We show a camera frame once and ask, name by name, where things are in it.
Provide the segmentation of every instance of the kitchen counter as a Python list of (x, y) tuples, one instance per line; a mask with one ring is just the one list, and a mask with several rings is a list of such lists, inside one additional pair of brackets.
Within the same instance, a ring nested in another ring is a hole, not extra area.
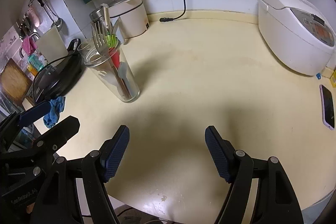
[[(322, 123), (319, 85), (329, 79), (289, 71), (258, 25), (229, 20), (152, 22), (123, 46), (141, 95), (119, 101), (89, 70), (66, 95), (80, 130), (58, 153), (68, 160), (100, 148), (121, 124), (130, 142), (108, 194), (147, 213), (182, 223), (213, 223), (229, 185), (204, 141), (207, 126), (251, 157), (276, 156), (301, 209), (332, 191), (336, 133)], [(42, 119), (35, 123), (47, 131)], [(257, 181), (245, 214), (249, 223)]]

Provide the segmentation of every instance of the glass jar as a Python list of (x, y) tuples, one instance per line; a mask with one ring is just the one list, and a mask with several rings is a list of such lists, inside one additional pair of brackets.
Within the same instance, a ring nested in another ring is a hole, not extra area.
[(92, 47), (84, 58), (84, 65), (122, 102), (134, 102), (139, 97), (139, 87), (120, 47), (120, 41), (115, 48), (109, 50), (108, 56), (100, 55)]
[(78, 46), (77, 50), (85, 60), (86, 55), (89, 53), (89, 51), (95, 48), (95, 45), (93, 43), (93, 38), (88, 39), (86, 41), (81, 42), (81, 44)]

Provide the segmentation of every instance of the blue cloth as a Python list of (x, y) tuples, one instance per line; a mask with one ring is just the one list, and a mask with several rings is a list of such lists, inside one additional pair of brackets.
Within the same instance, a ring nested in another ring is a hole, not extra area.
[(59, 119), (59, 113), (64, 110), (65, 97), (57, 97), (55, 100), (50, 100), (50, 112), (43, 117), (44, 125), (47, 128), (52, 128)]

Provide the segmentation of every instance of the pink towel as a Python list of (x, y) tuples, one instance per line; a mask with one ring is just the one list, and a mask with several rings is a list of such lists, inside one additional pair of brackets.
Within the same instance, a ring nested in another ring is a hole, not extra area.
[(25, 37), (22, 41), (22, 48), (30, 56), (37, 49), (37, 46), (32, 38)]

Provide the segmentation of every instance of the hanging ladle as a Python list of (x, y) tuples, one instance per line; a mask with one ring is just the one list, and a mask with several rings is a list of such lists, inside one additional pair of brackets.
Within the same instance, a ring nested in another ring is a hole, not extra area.
[[(43, 0), (37, 0), (39, 2), (39, 4), (41, 5), (41, 7), (45, 10), (45, 12), (47, 13), (48, 17), (52, 20), (52, 25), (50, 27), (50, 29), (54, 26), (56, 26), (57, 30), (60, 31), (63, 25), (63, 19), (61, 19), (58, 15), (56, 15), (50, 8), (48, 5), (44, 5)], [(50, 10), (50, 12), (52, 12), (52, 14), (57, 17), (57, 21), (53, 20), (53, 18), (50, 16), (49, 12), (47, 11), (47, 9), (45, 8), (45, 6), (48, 7), (48, 9)]]

